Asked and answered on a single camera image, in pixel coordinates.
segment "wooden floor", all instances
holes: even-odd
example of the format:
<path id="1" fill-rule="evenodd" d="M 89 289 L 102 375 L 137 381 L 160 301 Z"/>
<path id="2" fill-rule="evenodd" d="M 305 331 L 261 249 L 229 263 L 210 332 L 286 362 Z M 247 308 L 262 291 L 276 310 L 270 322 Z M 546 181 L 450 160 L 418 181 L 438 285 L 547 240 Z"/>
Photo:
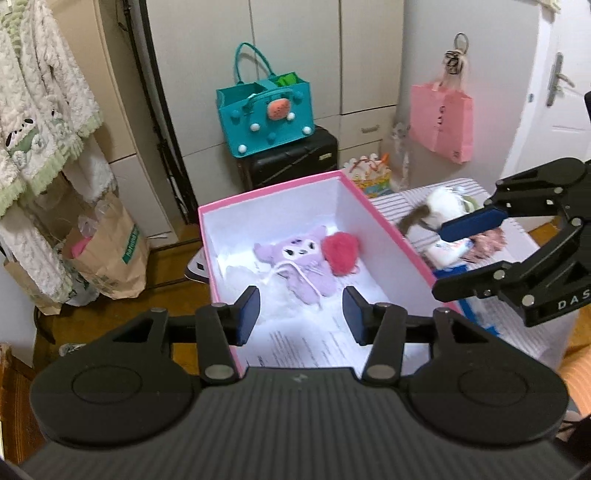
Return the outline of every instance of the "wooden floor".
<path id="1" fill-rule="evenodd" d="M 552 223 L 546 223 L 530 232 L 530 235 L 538 245 L 544 245 L 556 234 L 557 231 L 558 230 Z M 577 324 L 570 337 L 566 357 L 589 345 L 591 345 L 591 305 L 587 305 L 579 310 L 579 318 L 577 319 Z"/>
<path id="2" fill-rule="evenodd" d="M 556 228 L 548 223 L 534 230 L 531 235 L 538 244 L 543 245 L 556 234 L 556 231 Z M 195 238 L 197 234 L 196 227 L 189 226 L 185 228 L 181 239 Z M 200 244 L 192 244 L 152 254 L 148 264 L 148 284 L 182 277 L 185 266 L 199 247 Z M 57 343 L 50 345 L 37 336 L 35 369 L 42 369 L 55 360 L 58 357 L 57 349 L 62 343 L 90 342 L 152 307 L 165 307 L 173 316 L 187 315 L 209 301 L 207 285 L 185 282 L 176 286 L 146 290 L 137 299 L 113 301 L 101 296 L 87 307 L 64 306 L 60 315 L 43 319 L 44 327 L 53 332 Z M 580 312 L 568 353 L 574 353 L 587 345 L 591 345 L 591 306 Z M 189 373 L 197 372 L 197 353 L 194 345 L 174 345 L 173 358 Z"/>

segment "drawer handle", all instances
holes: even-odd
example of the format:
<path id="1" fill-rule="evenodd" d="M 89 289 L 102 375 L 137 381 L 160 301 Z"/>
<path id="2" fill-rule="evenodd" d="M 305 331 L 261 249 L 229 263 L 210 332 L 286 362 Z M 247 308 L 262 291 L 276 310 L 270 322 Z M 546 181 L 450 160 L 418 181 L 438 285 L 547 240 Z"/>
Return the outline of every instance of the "drawer handle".
<path id="1" fill-rule="evenodd" d="M 361 133 L 370 134 L 371 132 L 377 132 L 378 130 L 379 130 L 379 124 L 376 124 L 372 127 L 362 128 Z"/>

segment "green item in bag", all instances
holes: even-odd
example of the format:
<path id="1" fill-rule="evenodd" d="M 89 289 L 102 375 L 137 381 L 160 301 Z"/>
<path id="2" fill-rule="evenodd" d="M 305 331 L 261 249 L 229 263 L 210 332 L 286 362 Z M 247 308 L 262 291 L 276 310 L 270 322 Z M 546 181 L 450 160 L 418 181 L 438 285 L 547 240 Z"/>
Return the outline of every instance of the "green item in bag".
<path id="1" fill-rule="evenodd" d="M 293 72 L 282 75 L 275 80 L 275 85 L 278 87 L 290 87 L 297 83 L 297 75 Z"/>

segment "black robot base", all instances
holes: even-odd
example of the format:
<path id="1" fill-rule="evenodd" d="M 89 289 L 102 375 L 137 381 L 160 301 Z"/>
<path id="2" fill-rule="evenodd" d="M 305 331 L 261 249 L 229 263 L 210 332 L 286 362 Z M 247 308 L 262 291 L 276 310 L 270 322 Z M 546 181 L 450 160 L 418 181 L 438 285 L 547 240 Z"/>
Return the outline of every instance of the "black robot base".
<path id="1" fill-rule="evenodd" d="M 31 405 L 50 441 L 34 480 L 572 480 L 584 465 L 553 437 L 568 394 L 551 369 L 445 308 L 417 317 L 343 291 L 349 368 L 249 368 L 229 345 L 254 327 L 259 292 L 194 316 L 151 309 L 44 370 Z M 171 360 L 196 342 L 200 376 Z M 405 342 L 431 361 L 401 377 Z"/>

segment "pink bag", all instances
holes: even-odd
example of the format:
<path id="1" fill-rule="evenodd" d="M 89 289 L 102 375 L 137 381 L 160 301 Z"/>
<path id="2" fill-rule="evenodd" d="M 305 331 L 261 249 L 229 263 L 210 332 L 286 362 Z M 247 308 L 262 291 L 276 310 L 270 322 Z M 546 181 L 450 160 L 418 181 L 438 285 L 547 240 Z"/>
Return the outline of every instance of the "pink bag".
<path id="1" fill-rule="evenodd" d="M 432 152 L 464 163 L 472 159 L 473 100 L 463 93 L 461 80 L 460 89 L 454 89 L 445 86 L 445 74 L 443 78 L 412 86 L 410 135 Z"/>

